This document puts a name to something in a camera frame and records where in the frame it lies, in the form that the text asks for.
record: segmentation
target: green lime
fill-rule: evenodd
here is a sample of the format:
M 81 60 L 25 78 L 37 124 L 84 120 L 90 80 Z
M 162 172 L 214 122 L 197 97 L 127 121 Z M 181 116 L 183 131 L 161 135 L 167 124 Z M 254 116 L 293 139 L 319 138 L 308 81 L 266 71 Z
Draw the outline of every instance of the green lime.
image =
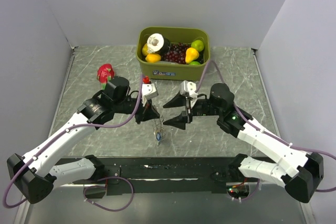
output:
M 192 61 L 189 63 L 189 65 L 200 65 L 200 63 L 198 61 Z

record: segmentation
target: metal frame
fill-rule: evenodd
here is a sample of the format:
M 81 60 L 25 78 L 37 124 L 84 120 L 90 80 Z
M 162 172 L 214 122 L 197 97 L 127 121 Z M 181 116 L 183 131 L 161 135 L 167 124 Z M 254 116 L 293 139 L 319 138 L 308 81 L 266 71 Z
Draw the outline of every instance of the metal frame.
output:
M 62 86 L 62 91 L 61 91 L 60 98 L 59 98 L 59 101 L 58 101 L 58 104 L 57 104 L 57 107 L 56 107 L 55 116 L 54 116 L 54 119 L 53 119 L 51 127 L 50 127 L 49 136 L 51 136 L 51 133 L 53 131 L 54 123 L 55 123 L 55 120 L 56 120 L 56 116 L 57 116 L 57 113 L 58 113 L 58 110 L 59 110 L 59 106 L 60 106 L 60 103 L 61 103 L 61 100 L 62 100 L 64 90 L 65 90 L 65 86 L 66 86 L 66 83 L 67 83 L 67 80 L 68 80 L 68 77 L 69 77 L 69 74 L 70 74 L 72 64 L 74 62 L 73 60 L 75 58 L 75 55 L 74 55 L 75 50 L 76 50 L 76 48 L 74 48 L 71 59 L 70 59 L 70 64 L 69 64 L 69 67 L 68 67 L 68 70 L 67 70 L 67 73 L 66 73 L 66 76 L 65 76 L 65 79 L 64 79 L 64 83 L 63 83 L 63 86 Z M 279 129 L 278 129 L 278 125 L 276 123 L 275 116 L 274 116 L 274 113 L 273 113 L 273 110 L 272 110 L 272 107 L 271 107 L 271 104 L 270 104 L 270 101 L 269 101 L 269 96 L 267 94 L 266 87 L 265 87 L 264 81 L 262 79 L 262 75 L 261 75 L 260 68 L 259 68 L 259 65 L 258 65 L 255 50 L 254 50 L 254 53 L 253 53 L 253 57 L 254 57 L 255 64 L 256 64 L 256 67 L 257 67 L 257 70 L 258 70 L 258 73 L 259 73 L 259 76 L 260 76 L 262 87 L 263 87 L 264 92 L 265 92 L 265 96 L 266 96 L 266 99 L 267 99 L 267 103 L 268 103 L 268 106 L 269 106 L 269 110 L 270 110 L 271 118 L 272 118 L 272 121 L 273 121 L 273 124 L 274 124 L 274 127 L 275 127 L 276 134 L 280 137 L 280 132 L 279 132 Z M 30 203 L 25 202 L 19 207 L 16 218 L 15 218 L 15 221 L 14 221 L 14 224 L 24 224 L 24 222 L 26 220 L 26 217 L 27 217 L 28 210 L 29 210 L 29 206 L 30 206 Z M 301 208 L 302 208 L 302 212 L 303 212 L 304 218 L 306 220 L 306 223 L 307 224 L 316 224 L 316 220 L 314 218 L 310 203 L 308 203 L 308 204 L 301 203 Z

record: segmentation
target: table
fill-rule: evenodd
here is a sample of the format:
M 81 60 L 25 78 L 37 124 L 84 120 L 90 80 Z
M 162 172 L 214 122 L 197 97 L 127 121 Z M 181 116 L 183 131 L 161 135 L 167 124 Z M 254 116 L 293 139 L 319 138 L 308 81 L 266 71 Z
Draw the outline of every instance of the table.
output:
M 53 132 L 66 123 L 84 100 L 100 89 L 96 80 L 97 70 L 104 63 L 111 63 L 116 74 L 130 81 L 132 90 L 138 89 L 141 73 L 135 58 L 135 46 L 80 46 L 74 50 L 74 60 L 57 111 Z M 252 114 L 267 129 L 275 132 L 265 91 L 260 80 L 253 51 L 250 48 L 213 47 L 211 56 L 216 61 L 224 80 L 236 95 L 239 107 Z M 210 66 L 199 93 L 209 94 L 210 87 L 220 79 Z M 179 115 L 182 108 L 163 109 L 173 98 L 180 81 L 154 80 L 159 97 L 153 103 L 164 119 Z M 109 124 L 124 121 L 128 115 L 116 114 Z M 216 124 L 217 117 L 197 117 L 186 130 L 165 126 L 166 138 L 158 146 L 154 137 L 154 123 L 140 125 L 132 120 L 117 129 L 99 129 L 76 144 L 67 156 L 220 156 L 233 157 L 238 153 L 264 156 L 243 141 L 224 133 Z

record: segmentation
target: bunch of red grapes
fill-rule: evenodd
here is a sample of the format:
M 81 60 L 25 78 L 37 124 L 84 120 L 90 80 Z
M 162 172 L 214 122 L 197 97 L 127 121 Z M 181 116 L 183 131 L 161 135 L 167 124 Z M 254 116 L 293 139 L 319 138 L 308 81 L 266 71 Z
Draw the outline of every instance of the bunch of red grapes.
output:
M 162 56 L 162 60 L 176 62 L 179 64 L 186 64 L 185 52 L 189 47 L 190 45 L 183 43 L 171 44 L 170 50 Z

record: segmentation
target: red object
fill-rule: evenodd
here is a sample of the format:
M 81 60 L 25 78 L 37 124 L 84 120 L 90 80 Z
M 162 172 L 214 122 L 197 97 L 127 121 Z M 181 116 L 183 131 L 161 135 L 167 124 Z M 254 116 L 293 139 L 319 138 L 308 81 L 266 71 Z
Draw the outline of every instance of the red object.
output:
M 106 84 L 109 80 L 114 77 L 114 71 L 112 65 L 107 63 L 102 65 L 97 72 L 97 80 L 102 83 Z
M 148 76 L 145 76 L 145 77 L 142 79 L 142 82 L 145 83 L 145 84 L 151 84 L 151 80 L 149 79 Z

